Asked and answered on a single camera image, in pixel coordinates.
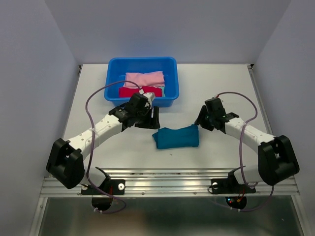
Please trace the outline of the teal t shirt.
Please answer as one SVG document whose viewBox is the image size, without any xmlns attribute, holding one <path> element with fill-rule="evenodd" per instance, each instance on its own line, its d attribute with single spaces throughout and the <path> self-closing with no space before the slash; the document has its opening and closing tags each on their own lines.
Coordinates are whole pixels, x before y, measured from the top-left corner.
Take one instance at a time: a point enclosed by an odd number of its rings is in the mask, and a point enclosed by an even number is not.
<svg viewBox="0 0 315 236">
<path fill-rule="evenodd" d="M 152 135 L 156 148 L 196 148 L 199 146 L 198 126 L 192 124 L 180 129 L 162 128 Z"/>
</svg>

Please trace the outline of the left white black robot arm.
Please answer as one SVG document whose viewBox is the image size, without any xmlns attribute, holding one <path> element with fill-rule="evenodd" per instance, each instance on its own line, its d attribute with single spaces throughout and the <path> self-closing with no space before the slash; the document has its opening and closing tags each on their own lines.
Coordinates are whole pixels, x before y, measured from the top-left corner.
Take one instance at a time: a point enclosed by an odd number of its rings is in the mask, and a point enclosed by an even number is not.
<svg viewBox="0 0 315 236">
<path fill-rule="evenodd" d="M 159 129 L 158 107 L 153 106 L 153 93 L 135 93 L 127 103 L 112 109 L 98 123 L 69 140 L 57 139 L 52 146 L 46 170 L 66 188 L 88 185 L 103 194 L 109 190 L 109 175 L 92 164 L 94 150 L 114 135 L 130 127 Z"/>
</svg>

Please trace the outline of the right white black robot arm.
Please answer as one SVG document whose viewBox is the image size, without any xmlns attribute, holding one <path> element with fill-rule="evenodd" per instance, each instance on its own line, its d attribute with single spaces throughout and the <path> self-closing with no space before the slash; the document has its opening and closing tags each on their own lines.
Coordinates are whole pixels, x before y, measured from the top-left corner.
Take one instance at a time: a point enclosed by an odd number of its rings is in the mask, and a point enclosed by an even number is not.
<svg viewBox="0 0 315 236">
<path fill-rule="evenodd" d="M 205 101 L 195 121 L 196 125 L 214 129 L 238 139 L 257 155 L 257 165 L 244 166 L 228 173 L 227 178 L 211 181 L 214 194 L 238 193 L 246 184 L 263 182 L 270 186 L 299 173 L 300 167 L 288 137 L 273 136 L 247 125 L 237 114 L 227 113 L 219 98 Z"/>
</svg>

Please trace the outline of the blue plastic bin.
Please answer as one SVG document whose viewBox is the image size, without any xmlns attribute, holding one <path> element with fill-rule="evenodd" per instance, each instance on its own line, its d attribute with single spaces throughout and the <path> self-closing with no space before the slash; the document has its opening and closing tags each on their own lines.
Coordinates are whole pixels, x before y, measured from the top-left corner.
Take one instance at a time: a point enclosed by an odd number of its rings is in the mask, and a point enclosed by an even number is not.
<svg viewBox="0 0 315 236">
<path fill-rule="evenodd" d="M 154 105 L 170 107 L 179 97 L 177 62 L 173 57 L 113 58 L 109 61 L 104 98 L 118 106 L 142 89 L 156 96 Z"/>
</svg>

